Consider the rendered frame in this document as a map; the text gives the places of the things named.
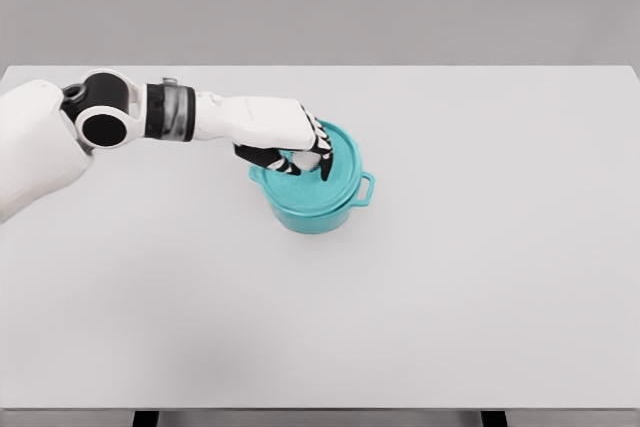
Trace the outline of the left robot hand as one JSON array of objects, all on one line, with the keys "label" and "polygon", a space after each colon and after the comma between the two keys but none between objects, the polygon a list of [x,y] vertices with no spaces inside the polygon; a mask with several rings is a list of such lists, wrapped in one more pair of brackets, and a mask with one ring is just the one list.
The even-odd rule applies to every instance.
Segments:
[{"label": "left robot hand", "polygon": [[298,100],[244,97],[234,106],[231,139],[239,158],[260,168],[299,176],[301,166],[284,153],[317,157],[320,178],[329,179],[334,151],[324,125]]}]

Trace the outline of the teal pot lid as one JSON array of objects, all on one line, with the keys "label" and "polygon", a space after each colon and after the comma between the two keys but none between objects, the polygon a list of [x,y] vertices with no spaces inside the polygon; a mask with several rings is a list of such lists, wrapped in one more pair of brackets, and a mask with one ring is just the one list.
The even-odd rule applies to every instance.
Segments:
[{"label": "teal pot lid", "polygon": [[319,167],[299,176],[258,166],[249,168],[249,178],[259,185],[276,210],[297,216],[318,216],[338,208],[359,190],[363,166],[357,143],[343,128],[327,121],[321,124],[330,137],[334,154],[327,181],[321,179]]}]

